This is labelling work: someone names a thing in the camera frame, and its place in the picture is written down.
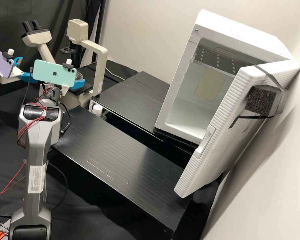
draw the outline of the white bottle cap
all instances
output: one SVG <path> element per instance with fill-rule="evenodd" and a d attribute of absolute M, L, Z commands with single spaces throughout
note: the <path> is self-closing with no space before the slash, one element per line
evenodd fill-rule
<path fill-rule="evenodd" d="M 9 54 L 9 55 L 11 55 L 11 56 L 13 56 L 13 54 L 14 54 L 14 50 L 13 50 L 13 49 L 11 49 L 11 48 L 9 48 L 9 49 L 8 49 L 8 54 Z"/>
<path fill-rule="evenodd" d="M 95 115 L 101 115 L 103 107 L 100 104 L 93 105 L 92 113 Z"/>

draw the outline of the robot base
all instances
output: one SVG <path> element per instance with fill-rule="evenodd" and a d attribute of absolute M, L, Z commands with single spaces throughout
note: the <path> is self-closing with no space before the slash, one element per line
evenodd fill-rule
<path fill-rule="evenodd" d="M 44 225 L 18 226 L 13 230 L 13 240 L 46 240 L 47 228 Z"/>

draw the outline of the black foam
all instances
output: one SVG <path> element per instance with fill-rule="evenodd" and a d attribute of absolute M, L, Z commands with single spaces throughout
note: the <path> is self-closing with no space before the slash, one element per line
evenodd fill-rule
<path fill-rule="evenodd" d="M 262 116 L 274 116 L 282 94 L 279 88 L 269 85 L 252 86 L 245 109 Z"/>

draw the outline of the black backdrop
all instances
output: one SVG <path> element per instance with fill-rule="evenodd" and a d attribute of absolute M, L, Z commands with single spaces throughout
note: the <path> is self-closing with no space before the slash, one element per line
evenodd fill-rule
<path fill-rule="evenodd" d="M 13 48 L 14 56 L 24 57 L 21 69 L 28 72 L 34 60 L 41 57 L 37 48 L 23 43 L 22 22 L 37 19 L 42 27 L 50 30 L 52 40 L 47 45 L 56 62 L 61 63 L 67 58 L 59 49 L 69 45 L 68 20 L 88 21 L 90 35 L 99 6 L 98 0 L 0 0 L 0 51 Z"/>

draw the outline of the small white bottle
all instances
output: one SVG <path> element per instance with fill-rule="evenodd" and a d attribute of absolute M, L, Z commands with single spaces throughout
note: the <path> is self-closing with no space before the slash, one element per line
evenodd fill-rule
<path fill-rule="evenodd" d="M 107 117 L 102 115 L 102 110 L 103 107 L 100 104 L 95 104 L 93 105 L 92 113 L 106 121 Z"/>

